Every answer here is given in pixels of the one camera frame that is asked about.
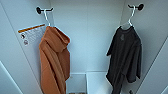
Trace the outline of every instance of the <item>white hook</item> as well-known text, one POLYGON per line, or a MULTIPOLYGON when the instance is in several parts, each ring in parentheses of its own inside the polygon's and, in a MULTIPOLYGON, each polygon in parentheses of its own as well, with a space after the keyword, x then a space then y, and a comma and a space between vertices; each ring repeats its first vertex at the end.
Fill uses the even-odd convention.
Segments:
POLYGON ((45 18, 46 18, 46 20, 47 20, 47 22, 48 22, 48 25, 50 26, 50 22, 48 21, 46 10, 47 10, 47 9, 44 9, 44 15, 45 15, 45 18))
POLYGON ((132 14, 131 14, 131 17, 129 18, 128 20, 128 23, 132 26, 132 23, 131 23, 131 18, 134 16, 134 12, 135 12, 135 6, 133 5, 134 9, 132 11, 132 14))

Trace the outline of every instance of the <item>white surface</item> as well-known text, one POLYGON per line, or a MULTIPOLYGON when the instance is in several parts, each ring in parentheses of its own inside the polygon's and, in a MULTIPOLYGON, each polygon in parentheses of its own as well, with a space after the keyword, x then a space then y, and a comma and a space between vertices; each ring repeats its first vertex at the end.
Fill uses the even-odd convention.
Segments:
POLYGON ((168 85, 168 40, 150 68, 137 94, 161 94, 168 85))
POLYGON ((168 86, 163 90, 161 94, 168 94, 168 86))
POLYGON ((111 94, 112 86, 106 79, 107 72, 87 72, 87 94, 111 94))
POLYGON ((56 27, 71 39, 71 73, 107 71, 124 0, 51 0, 56 27))
POLYGON ((5 66, 0 61, 0 93, 1 94, 23 94, 5 66))
POLYGON ((70 74, 70 78, 66 81, 66 93, 86 92, 86 74, 70 74))
MULTIPOLYGON (((2 1, 8 0, 0 0, 0 60, 23 94, 42 94, 40 86, 15 35, 17 30, 13 30, 4 6, 2 7, 2 1)), ((15 4, 12 3, 12 6, 8 8, 12 10, 15 4)))
MULTIPOLYGON (((40 56, 38 51, 38 45, 40 38, 36 39, 34 44, 25 46, 23 40, 21 39, 18 30, 26 29, 29 27, 46 24, 48 22, 45 20, 44 12, 38 14, 36 11, 37 7, 41 9, 51 9, 49 0, 0 0, 6 16, 13 28, 14 32, 21 48, 23 49, 28 63, 33 70, 33 73, 40 84, 40 56)), ((48 20, 51 25, 54 26, 54 21, 52 17, 52 12, 47 12, 48 20)))

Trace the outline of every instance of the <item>white wall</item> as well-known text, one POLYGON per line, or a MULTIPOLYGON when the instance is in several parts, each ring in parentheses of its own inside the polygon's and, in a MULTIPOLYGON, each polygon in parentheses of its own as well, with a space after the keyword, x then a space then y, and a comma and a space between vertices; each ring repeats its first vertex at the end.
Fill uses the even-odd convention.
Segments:
POLYGON ((146 75, 137 94, 167 94, 166 87, 168 86, 168 40, 166 40, 156 60, 146 75))
MULTIPOLYGON (((42 94, 38 43, 36 48, 32 47, 37 50, 27 49, 18 33, 21 29, 48 24, 43 12, 37 14, 37 6, 51 9, 49 0, 0 0, 0 60, 24 94, 42 94)), ((48 16, 53 26, 52 13, 48 12, 48 16)))
POLYGON ((68 49, 72 78, 67 87, 82 87, 75 88, 76 92, 86 92, 86 78, 82 78, 86 72, 107 72, 110 57, 106 53, 119 27, 123 5, 124 0, 51 0, 55 26, 71 39, 68 49))
POLYGON ((137 79, 135 83, 128 84, 126 81, 124 82, 123 91, 125 93, 128 93, 129 90, 133 90, 134 93, 137 92, 155 58, 157 59, 157 55, 168 36, 167 0, 126 0, 121 24, 125 23, 131 15, 132 9, 128 8, 128 4, 139 5, 141 3, 144 4, 144 9, 142 11, 136 10, 131 21, 142 41, 142 74, 141 79, 137 79))

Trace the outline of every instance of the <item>hanging cloth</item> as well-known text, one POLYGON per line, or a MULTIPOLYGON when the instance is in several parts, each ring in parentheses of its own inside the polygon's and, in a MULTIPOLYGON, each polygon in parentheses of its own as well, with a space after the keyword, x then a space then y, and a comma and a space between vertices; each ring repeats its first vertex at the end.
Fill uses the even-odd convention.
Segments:
POLYGON ((69 42, 69 37, 56 27, 46 27, 39 44, 44 94, 66 94, 65 81, 70 76, 69 42))
POLYGON ((113 86, 112 94, 120 94, 125 77, 129 83, 136 81, 136 76, 140 79, 141 52, 141 40, 134 27, 123 30, 120 26, 107 52, 111 59, 106 78, 113 86))

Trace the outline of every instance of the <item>wall hook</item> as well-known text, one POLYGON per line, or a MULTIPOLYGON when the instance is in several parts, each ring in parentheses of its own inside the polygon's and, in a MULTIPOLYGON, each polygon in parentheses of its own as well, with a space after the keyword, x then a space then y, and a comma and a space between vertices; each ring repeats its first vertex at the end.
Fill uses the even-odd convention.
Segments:
POLYGON ((44 11, 44 10, 41 10, 39 7, 36 8, 36 11, 38 14, 41 14, 41 11, 44 11))
POLYGON ((135 8, 138 8, 138 10, 142 10, 144 7, 144 4, 140 4, 139 6, 135 6, 135 8))

